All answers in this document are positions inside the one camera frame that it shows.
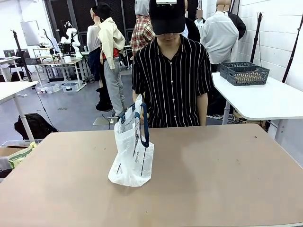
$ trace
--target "black striped shirt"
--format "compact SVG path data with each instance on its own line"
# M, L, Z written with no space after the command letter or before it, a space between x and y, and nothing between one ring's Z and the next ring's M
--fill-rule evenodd
M205 48L180 37L171 61L161 53L157 38L134 56L133 90L145 93L151 128L200 125L196 97L214 87Z

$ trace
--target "white shirt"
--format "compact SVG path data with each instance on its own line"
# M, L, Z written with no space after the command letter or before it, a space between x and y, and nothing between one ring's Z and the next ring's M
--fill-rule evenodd
M204 23L202 19L197 19L195 20L195 25L197 26L199 33L200 33L200 43L202 43L202 32L203 32L203 27L204 27Z
M92 52L93 50L100 48L101 41L98 39L98 32L100 31L100 28L98 25L91 25L87 29L87 48L89 52Z
M184 31L181 33L185 38L188 37L188 29L187 26L185 25Z
M201 43L209 54L210 63L237 61L238 36L238 29L223 12L217 11L209 17L204 23Z

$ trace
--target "black cap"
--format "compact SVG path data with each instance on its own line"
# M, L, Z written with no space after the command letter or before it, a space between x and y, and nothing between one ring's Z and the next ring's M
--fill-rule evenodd
M150 0L150 17L156 35L182 33L185 29L184 0L177 0L176 4L157 4L157 0Z
M110 11L112 8L104 2L100 2L97 6L94 6L93 12L101 19L106 20L110 17Z

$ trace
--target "gray pants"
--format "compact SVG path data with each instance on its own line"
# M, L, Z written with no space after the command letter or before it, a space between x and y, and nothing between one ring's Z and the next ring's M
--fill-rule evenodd
M124 94L119 58L114 58L114 64L115 68L111 70L108 61L104 62L104 76L109 98L116 113L115 116L121 116L123 114Z

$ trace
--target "beige jacket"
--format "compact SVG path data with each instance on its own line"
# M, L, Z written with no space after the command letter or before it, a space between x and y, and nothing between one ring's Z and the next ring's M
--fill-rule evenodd
M118 49L119 51L123 50L125 38L111 17L99 24L99 27L100 31L98 38L101 40L102 51L106 56L109 67L113 70L115 68L113 57L114 48Z

